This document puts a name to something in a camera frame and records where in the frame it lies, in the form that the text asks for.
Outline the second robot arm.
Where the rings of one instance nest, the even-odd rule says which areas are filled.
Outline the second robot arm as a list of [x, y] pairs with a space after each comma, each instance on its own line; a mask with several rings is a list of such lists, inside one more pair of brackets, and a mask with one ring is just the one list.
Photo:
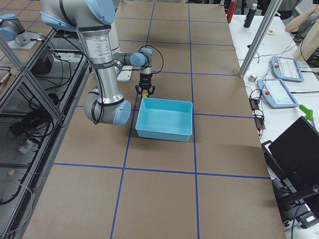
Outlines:
[[0, 15], [0, 36], [14, 50], [30, 50], [37, 39], [32, 40], [31, 34], [25, 30], [18, 17], [13, 13]]

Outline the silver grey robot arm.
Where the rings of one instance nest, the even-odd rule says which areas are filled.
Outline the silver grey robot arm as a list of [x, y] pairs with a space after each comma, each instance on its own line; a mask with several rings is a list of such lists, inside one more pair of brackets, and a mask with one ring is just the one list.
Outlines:
[[152, 56], [149, 48], [138, 52], [112, 51], [112, 25], [115, 21], [112, 0], [43, 0], [42, 21], [58, 30], [76, 32], [85, 57], [95, 73], [97, 85], [85, 99], [84, 112], [93, 123], [124, 125], [131, 114], [131, 103], [120, 92], [117, 77], [125, 66], [138, 67], [140, 81], [135, 86], [138, 95], [150, 96], [155, 91], [151, 83]]

